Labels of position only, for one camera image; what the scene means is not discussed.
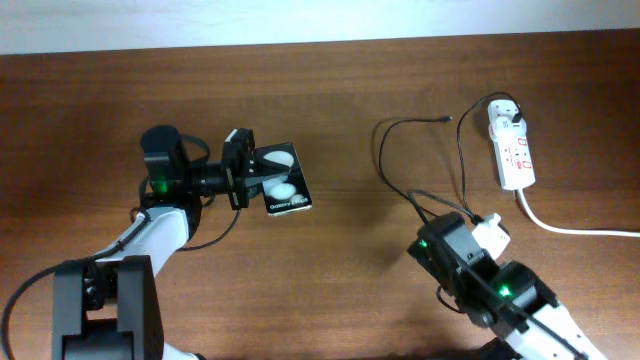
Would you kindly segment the black smartphone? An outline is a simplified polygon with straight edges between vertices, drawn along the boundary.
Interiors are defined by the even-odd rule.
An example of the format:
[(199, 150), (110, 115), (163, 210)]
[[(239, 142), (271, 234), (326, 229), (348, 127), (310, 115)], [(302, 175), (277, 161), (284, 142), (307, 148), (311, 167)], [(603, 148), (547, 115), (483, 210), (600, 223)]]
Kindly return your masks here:
[(312, 197), (297, 152), (291, 142), (258, 148), (258, 160), (287, 166), (286, 174), (261, 183), (266, 211), (278, 217), (310, 210)]

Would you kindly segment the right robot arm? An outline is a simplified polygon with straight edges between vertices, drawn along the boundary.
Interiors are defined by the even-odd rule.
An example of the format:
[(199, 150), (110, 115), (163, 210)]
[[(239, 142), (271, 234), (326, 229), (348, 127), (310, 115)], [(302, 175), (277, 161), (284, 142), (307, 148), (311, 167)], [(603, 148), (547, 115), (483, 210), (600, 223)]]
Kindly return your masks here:
[(603, 359), (556, 293), (516, 261), (500, 264), (510, 242), (493, 213), (469, 228), (456, 212), (423, 225), (407, 253), (451, 296), (452, 309), (495, 338), (475, 359)]

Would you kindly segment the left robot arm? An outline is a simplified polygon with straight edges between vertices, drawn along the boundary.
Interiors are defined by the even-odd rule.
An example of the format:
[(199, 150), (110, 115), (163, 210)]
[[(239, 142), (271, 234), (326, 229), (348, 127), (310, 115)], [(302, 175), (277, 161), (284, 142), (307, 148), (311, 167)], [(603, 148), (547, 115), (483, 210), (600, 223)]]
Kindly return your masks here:
[(252, 130), (233, 130), (220, 162), (189, 158), (187, 136), (170, 125), (141, 137), (147, 178), (131, 226), (104, 250), (66, 261), (54, 273), (54, 359), (185, 360), (192, 353), (164, 339), (155, 278), (184, 251), (203, 199), (226, 194), (233, 210), (265, 192), (266, 182), (298, 164), (290, 142), (258, 148)]

